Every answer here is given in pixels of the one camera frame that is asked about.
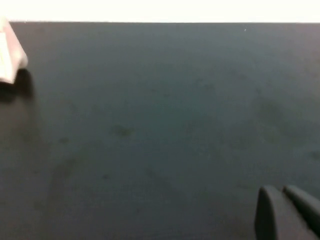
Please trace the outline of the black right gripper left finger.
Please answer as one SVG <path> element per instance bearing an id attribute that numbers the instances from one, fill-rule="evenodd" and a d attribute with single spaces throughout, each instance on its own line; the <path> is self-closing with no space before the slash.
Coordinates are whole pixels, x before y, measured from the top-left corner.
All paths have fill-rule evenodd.
<path id="1" fill-rule="evenodd" d="M 254 217 L 257 240 L 312 240 L 308 227 L 293 202 L 271 185 L 260 187 Z"/>

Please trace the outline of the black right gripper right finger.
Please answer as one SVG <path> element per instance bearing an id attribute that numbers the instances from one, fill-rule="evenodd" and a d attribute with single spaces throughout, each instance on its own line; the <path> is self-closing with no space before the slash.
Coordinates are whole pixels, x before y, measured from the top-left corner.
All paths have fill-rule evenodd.
<path id="1" fill-rule="evenodd" d="M 283 187 L 283 193 L 293 203 L 312 232 L 320 238 L 320 200 L 295 185 Z"/>

